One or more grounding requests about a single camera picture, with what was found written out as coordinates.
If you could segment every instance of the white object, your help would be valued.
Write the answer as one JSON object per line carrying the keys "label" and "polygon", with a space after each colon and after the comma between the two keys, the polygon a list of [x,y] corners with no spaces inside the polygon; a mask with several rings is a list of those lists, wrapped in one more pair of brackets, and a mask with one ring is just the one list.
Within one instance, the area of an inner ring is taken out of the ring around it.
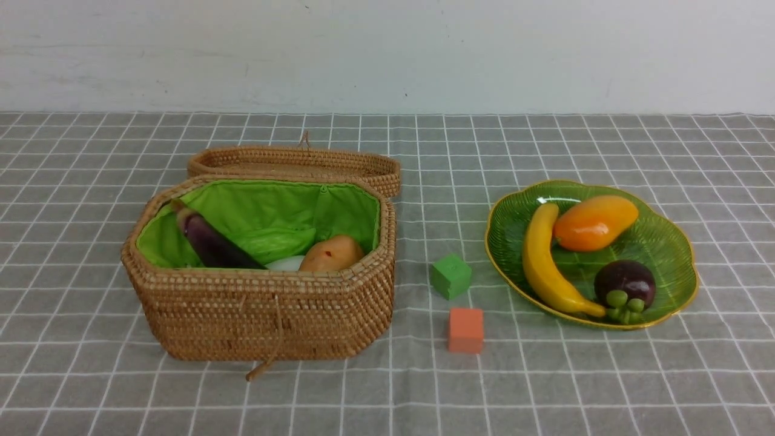
{"label": "white object", "polygon": [[304,256],[290,256],[289,258],[267,264],[267,268],[272,271],[298,271],[298,267],[301,266],[301,261],[303,260]]}

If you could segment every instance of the mangosteen stem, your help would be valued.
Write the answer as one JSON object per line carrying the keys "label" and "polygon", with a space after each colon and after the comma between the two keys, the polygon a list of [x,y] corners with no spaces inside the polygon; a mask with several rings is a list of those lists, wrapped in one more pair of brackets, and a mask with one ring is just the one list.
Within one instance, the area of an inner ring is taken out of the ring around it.
{"label": "mangosteen stem", "polygon": [[616,289],[614,291],[610,291],[605,296],[605,302],[615,309],[621,309],[627,304],[628,298],[629,296],[627,295],[627,292]]}
{"label": "mangosteen stem", "polygon": [[613,309],[606,310],[606,315],[608,315],[609,318],[612,320],[624,324],[639,324],[643,322],[643,308],[645,306],[645,303],[642,299],[634,298],[629,301],[625,300],[624,304],[622,303],[622,296],[619,294],[611,296],[611,294],[614,294],[615,292],[621,292],[623,291],[611,291],[606,296],[606,301],[610,306],[613,306]]}

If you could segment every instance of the wooden block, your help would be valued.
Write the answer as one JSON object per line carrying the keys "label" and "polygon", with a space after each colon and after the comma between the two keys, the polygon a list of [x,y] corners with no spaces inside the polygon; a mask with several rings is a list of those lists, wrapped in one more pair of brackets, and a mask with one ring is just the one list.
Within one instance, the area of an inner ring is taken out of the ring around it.
{"label": "wooden block", "polygon": [[479,354],[484,345],[484,315],[481,309],[454,307],[449,310],[449,352]]}
{"label": "wooden block", "polygon": [[431,286],[444,298],[453,299],[471,285],[471,267],[456,254],[448,254],[431,267]]}

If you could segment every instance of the orange cube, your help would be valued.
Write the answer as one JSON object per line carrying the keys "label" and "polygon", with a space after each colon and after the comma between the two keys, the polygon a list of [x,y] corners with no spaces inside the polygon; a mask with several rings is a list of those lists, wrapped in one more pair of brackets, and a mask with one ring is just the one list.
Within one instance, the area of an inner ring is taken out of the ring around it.
{"label": "orange cube", "polygon": [[481,309],[452,308],[449,311],[449,352],[476,355],[483,345],[484,315]]}

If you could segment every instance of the green fabric lining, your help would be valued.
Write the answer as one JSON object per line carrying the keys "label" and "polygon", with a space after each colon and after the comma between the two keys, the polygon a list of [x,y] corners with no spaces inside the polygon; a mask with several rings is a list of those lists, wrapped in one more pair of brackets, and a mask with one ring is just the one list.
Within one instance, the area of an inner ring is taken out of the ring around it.
{"label": "green fabric lining", "polygon": [[[218,180],[181,199],[262,264],[337,234],[355,238],[364,253],[379,244],[380,203],[355,185]],[[160,268],[202,267],[169,205],[140,232],[137,248]]]}

